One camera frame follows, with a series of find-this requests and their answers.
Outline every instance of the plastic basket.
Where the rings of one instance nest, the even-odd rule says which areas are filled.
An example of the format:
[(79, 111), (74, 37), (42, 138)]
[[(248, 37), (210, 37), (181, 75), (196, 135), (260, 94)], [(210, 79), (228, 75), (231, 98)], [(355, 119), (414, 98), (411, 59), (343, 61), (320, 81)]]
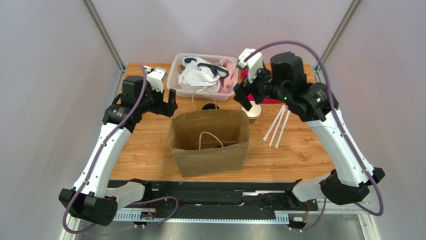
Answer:
[[(232, 83), (232, 88), (237, 84), (238, 76), (239, 76), (239, 69), (237, 67), (237, 59), (235, 57), (231, 56), (218, 56), (218, 55), (209, 55), (209, 54), (199, 54), (199, 53), (178, 53), (173, 60), (173, 63), (170, 67), (170, 72), (167, 77), (167, 88), (168, 89), (174, 89), (176, 90), (176, 95), (179, 97), (184, 98), (191, 98), (193, 95), (193, 91), (185, 91), (181, 89), (181, 86), (179, 86), (179, 69), (178, 66), (182, 65), (182, 58), (186, 57), (199, 57), (209, 62), (220, 62), (223, 59), (230, 59), (233, 62), (235, 62), (235, 74), (234, 79)], [(234, 90), (232, 90), (230, 93), (213, 93), (214, 98), (216, 101), (227, 101), (230, 96), (234, 95)], [(213, 100), (212, 96), (208, 92), (202, 92), (202, 91), (196, 91), (194, 94), (194, 98), (197, 99), (208, 99)]]

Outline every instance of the white cloth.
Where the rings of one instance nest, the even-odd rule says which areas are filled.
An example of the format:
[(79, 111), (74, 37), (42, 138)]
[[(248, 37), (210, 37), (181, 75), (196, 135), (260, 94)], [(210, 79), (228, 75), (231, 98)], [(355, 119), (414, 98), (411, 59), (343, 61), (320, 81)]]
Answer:
[[(186, 63), (185, 59), (194, 58), (196, 61)], [(184, 57), (182, 59), (185, 69), (179, 75), (178, 84), (182, 90), (193, 91), (197, 88), (207, 88), (212, 93), (217, 93), (221, 88), (220, 76), (214, 76), (212, 70), (207, 66), (198, 66), (199, 63), (211, 64), (200, 57)]]

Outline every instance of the white straw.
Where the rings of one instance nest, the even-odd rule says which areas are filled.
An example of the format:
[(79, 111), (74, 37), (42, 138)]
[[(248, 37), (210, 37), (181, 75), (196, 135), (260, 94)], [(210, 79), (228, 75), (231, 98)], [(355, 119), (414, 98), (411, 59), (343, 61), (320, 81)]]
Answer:
[(278, 148), (278, 145), (280, 145), (281, 137), (283, 136), (284, 128), (287, 125), (287, 120), (289, 120), (290, 113), (291, 113), (291, 111), (288, 110), (287, 115), (285, 115), (284, 123), (282, 124), (281, 132), (279, 133), (278, 141), (276, 141), (276, 144), (275, 144), (276, 149)]
[(275, 134), (277, 134), (278, 128), (280, 127), (280, 123), (281, 123), (281, 120), (283, 119), (285, 112), (286, 112), (286, 110), (284, 109), (281, 112), (281, 115), (279, 116), (279, 120), (278, 120), (278, 123), (276, 124), (275, 131), (273, 131), (272, 138), (270, 139), (270, 142), (269, 142), (269, 147), (272, 147), (272, 142), (274, 141)]
[(275, 123), (277, 122), (278, 118), (280, 117), (281, 112), (283, 111), (283, 109), (286, 109), (286, 105), (282, 105), (281, 109), (279, 110), (278, 114), (275, 117), (275, 120), (272, 122), (272, 125), (270, 126), (269, 130), (267, 131), (265, 137), (263, 138), (264, 141), (266, 141), (269, 137), (269, 134), (272, 131), (272, 128), (274, 128)]

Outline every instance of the black mount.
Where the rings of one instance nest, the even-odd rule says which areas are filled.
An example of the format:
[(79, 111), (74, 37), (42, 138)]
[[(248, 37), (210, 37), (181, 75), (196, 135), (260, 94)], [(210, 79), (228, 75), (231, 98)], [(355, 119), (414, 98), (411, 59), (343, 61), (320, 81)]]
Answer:
[[(129, 182), (136, 182), (145, 186), (145, 192), (141, 201), (151, 200), (153, 188), (150, 182), (133, 178)], [(75, 187), (71, 190), (63, 188), (59, 194), (59, 201), (66, 208), (71, 198), (76, 193)], [(101, 226), (108, 226), (114, 219), (118, 203), (114, 196), (95, 197), (93, 192), (89, 194), (80, 193), (69, 210), (74, 218), (89, 221)]]
[[(327, 95), (327, 86), (323, 83), (307, 82), (303, 69), (302, 59), (292, 52), (284, 52), (274, 55), (270, 59), (272, 75), (266, 69), (258, 69), (255, 78), (250, 82), (248, 76), (234, 87), (234, 99), (246, 110), (252, 105), (248, 100), (249, 94), (256, 104), (260, 104), (265, 98), (285, 102), (288, 109), (299, 116), (302, 122), (326, 120), (326, 115), (331, 111), (330, 101)], [(334, 107), (339, 106), (334, 99)], [(376, 183), (385, 176), (383, 169), (375, 167), (373, 179)], [(301, 179), (295, 181), (285, 191), (286, 200), (293, 209), (300, 208), (300, 202), (293, 194), (293, 187)], [(336, 170), (331, 171), (328, 178), (319, 183), (322, 193), (331, 202), (337, 205), (345, 205), (362, 201), (368, 194), (368, 186), (372, 183), (360, 183), (358, 187), (347, 186), (340, 182)]]
[[(284, 52), (273, 56), (270, 62), (272, 75), (263, 66), (257, 71), (252, 83), (246, 77), (234, 87), (234, 99), (246, 110), (252, 107), (248, 100), (249, 94), (252, 94), (256, 104), (265, 98), (274, 99), (285, 102), (302, 122), (325, 121), (331, 111), (327, 86), (319, 82), (307, 82), (302, 59), (292, 52)], [(335, 98), (334, 106), (339, 106)]]
[[(221, 182), (221, 181), (150, 181), (152, 198), (173, 196), (179, 208), (172, 216), (176, 219), (215, 220), (275, 220), (275, 211), (292, 211), (297, 215), (306, 212), (306, 204), (291, 208), (284, 192), (291, 186), (288, 182)], [(108, 188), (126, 184), (124, 180), (110, 180)], [(307, 202), (310, 211), (317, 211), (318, 204)], [(141, 208), (156, 209), (156, 218), (166, 218), (175, 208), (175, 201), (158, 201)]]
[[(144, 78), (142, 76), (128, 76), (122, 84), (122, 93), (117, 95), (112, 104), (105, 110), (102, 122), (104, 124), (119, 124), (130, 112), (141, 94)], [(131, 133), (137, 123), (142, 119), (142, 114), (151, 112), (171, 117), (178, 109), (176, 104), (176, 91), (170, 89), (168, 102), (163, 101), (164, 92), (153, 90), (149, 82), (146, 83), (145, 94), (140, 101), (136, 111), (124, 124)]]

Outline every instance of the metal frame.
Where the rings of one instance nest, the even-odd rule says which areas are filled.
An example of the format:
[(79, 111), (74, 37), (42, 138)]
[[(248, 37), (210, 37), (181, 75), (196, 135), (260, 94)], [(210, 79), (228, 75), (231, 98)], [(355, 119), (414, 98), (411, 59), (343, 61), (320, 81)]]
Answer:
[(122, 84), (124, 81), (124, 76), (125, 76), (126, 70), (121, 70), (120, 76), (118, 77), (118, 85), (115, 88), (115, 94), (112, 96), (111, 101), (118, 95), (120, 94), (121, 90), (122, 90)]
[(91, 19), (93, 20), (94, 25), (96, 26), (100, 36), (105, 42), (105, 45), (108, 48), (109, 53), (111, 53), (112, 59), (115, 61), (115, 64), (117, 65), (118, 69), (120, 69), (123, 74), (123, 72), (126, 69), (126, 66), (123, 63), (122, 59), (120, 58), (120, 55), (116, 47), (114, 46), (113, 41), (110, 38), (110, 35), (107, 32), (107, 29), (102, 23), (101, 17), (99, 16), (98, 11), (96, 11), (95, 5), (93, 4), (92, 0), (81, 0), (81, 1), (86, 7), (87, 12), (89, 13)]
[(358, 214), (358, 219), (364, 239), (381, 240), (373, 215)]
[[(331, 38), (330, 42), (325, 48), (324, 53), (321, 56), (321, 61), (323, 64), (326, 64), (329, 60), (333, 50), (335, 49), (337, 43), (339, 42), (340, 38), (342, 37), (343, 33), (345, 32), (346, 28), (348, 27), (349, 23), (351, 22), (352, 18), (354, 17), (362, 2), (363, 0), (352, 0), (352, 2), (350, 3), (349, 8), (344, 14), (340, 24), (338, 25), (336, 31), (333, 34), (333, 37)], [(319, 64), (316, 65), (314, 69), (314, 74), (317, 82), (325, 83), (323, 79), (322, 69)]]
[[(122, 208), (115, 214), (115, 222), (147, 222), (157, 223), (164, 218), (141, 219), (141, 213), (155, 212), (154, 209), (134, 207)], [(289, 224), (289, 214), (284, 211), (275, 211), (275, 219), (207, 219), (207, 218), (171, 218), (168, 223), (203, 223), (203, 224)]]
[[(80, 227), (81, 220), (75, 217), (72, 217), (70, 214), (66, 216), (66, 222), (68, 224), (68, 227), (73, 230), (77, 230)], [(72, 234), (67, 231), (65, 231), (64, 228), (62, 228), (62, 231), (60, 232), (60, 240), (75, 240), (77, 238), (77, 234)]]

